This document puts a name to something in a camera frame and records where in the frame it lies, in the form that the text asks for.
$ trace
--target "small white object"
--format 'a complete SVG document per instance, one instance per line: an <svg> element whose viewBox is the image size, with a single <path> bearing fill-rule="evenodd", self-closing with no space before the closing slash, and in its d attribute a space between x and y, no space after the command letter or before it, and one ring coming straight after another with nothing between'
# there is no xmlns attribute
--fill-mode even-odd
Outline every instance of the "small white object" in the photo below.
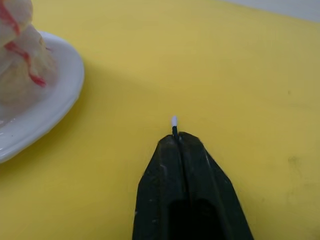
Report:
<svg viewBox="0 0 320 240"><path fill-rule="evenodd" d="M77 101L85 77L83 61L65 40L40 32L58 68L50 95L0 128L0 163L17 155L47 134Z"/></svg>
<svg viewBox="0 0 320 240"><path fill-rule="evenodd" d="M171 126L172 127L177 127L178 126L178 118L177 118L177 116L173 116L173 118L171 119Z"/></svg>

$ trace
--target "tabletop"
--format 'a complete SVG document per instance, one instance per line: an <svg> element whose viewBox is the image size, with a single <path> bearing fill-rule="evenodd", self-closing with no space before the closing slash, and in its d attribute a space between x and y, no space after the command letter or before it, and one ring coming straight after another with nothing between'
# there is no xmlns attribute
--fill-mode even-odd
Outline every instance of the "tabletop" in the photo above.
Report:
<svg viewBox="0 0 320 240"><path fill-rule="evenodd" d="M256 240L320 239L320 23L215 0L33 0L78 102L0 165L2 240L128 240L160 138L201 139Z"/></svg>

